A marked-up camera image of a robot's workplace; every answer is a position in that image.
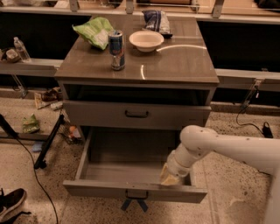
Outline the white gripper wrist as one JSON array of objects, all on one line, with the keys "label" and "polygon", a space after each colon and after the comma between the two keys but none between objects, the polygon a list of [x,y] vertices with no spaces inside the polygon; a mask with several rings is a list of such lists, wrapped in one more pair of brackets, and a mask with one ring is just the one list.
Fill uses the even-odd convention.
[{"label": "white gripper wrist", "polygon": [[182,143],[167,158],[160,173],[163,186],[181,185],[192,165],[205,156],[203,150],[189,150]]}]

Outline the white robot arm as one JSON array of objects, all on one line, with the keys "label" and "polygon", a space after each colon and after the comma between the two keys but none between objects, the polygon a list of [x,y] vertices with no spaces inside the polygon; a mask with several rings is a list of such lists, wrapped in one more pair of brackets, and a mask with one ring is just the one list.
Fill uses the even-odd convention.
[{"label": "white robot arm", "polygon": [[215,151],[273,176],[264,224],[280,224],[280,140],[249,136],[219,135],[197,125],[184,127],[180,144],[173,150],[160,174],[162,185],[178,185],[194,163]]}]

